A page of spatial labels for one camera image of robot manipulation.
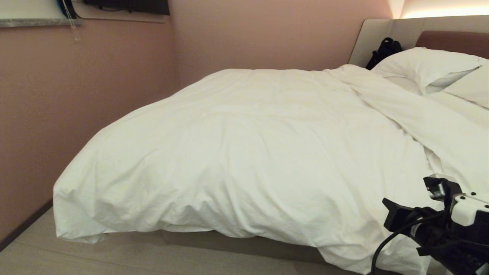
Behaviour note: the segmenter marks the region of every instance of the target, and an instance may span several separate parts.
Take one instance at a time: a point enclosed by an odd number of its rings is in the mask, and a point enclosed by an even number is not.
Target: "bed frame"
[[[380,41],[389,36],[389,34],[393,34],[394,39],[401,41],[404,49],[422,46],[431,49],[474,54],[489,59],[489,16],[466,17],[463,19],[454,17],[455,30],[460,30],[460,26],[457,25],[460,20],[465,20],[465,22],[472,22],[471,20],[473,20],[475,22],[474,25],[477,25],[479,21],[487,22],[487,27],[483,29],[486,32],[422,31],[423,26],[419,26],[419,24],[420,22],[422,25],[425,23],[424,18],[402,20],[402,22],[397,20],[367,20],[358,37],[350,64],[366,65],[372,56],[372,50],[377,49]],[[450,18],[442,18],[441,21],[435,20],[435,22],[450,21]],[[414,29],[416,36],[413,36],[413,32],[406,32],[406,29]],[[194,233],[162,231],[161,234],[167,243],[174,245],[326,264],[316,248],[286,244],[261,237],[230,238],[215,231]],[[382,272],[382,274],[392,275],[395,273]]]

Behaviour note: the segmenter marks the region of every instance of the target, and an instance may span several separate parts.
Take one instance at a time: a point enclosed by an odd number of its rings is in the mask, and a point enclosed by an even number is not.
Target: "duvet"
[[[488,192],[488,133],[368,70],[214,73],[96,134],[54,186],[56,231],[216,230],[317,247],[367,274],[386,197],[436,207],[423,177]],[[425,274],[429,259],[396,237],[378,267]]]

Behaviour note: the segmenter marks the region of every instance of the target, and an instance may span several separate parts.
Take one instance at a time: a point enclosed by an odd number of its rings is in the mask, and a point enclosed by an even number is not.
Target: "wall light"
[[[464,15],[489,15],[489,5],[480,7],[460,7],[451,9],[436,9],[408,12],[402,18],[464,16]]]

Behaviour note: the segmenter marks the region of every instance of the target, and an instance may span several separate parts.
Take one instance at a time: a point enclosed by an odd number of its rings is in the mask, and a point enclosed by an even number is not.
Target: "baseboard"
[[[39,219],[44,213],[53,207],[53,200],[50,200],[41,208],[39,208],[34,214],[30,215],[23,223],[17,226],[10,234],[8,234],[3,240],[0,241],[0,252],[4,250],[10,243],[12,243],[22,232],[24,232],[31,224]]]

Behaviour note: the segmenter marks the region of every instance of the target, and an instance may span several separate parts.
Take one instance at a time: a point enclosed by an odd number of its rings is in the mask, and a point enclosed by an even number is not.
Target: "wall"
[[[226,68],[322,70],[346,64],[367,18],[389,0],[174,0],[183,85]]]
[[[489,15],[489,0],[405,0],[401,18]]]
[[[0,240],[52,197],[99,129],[179,89],[169,24],[0,31]]]

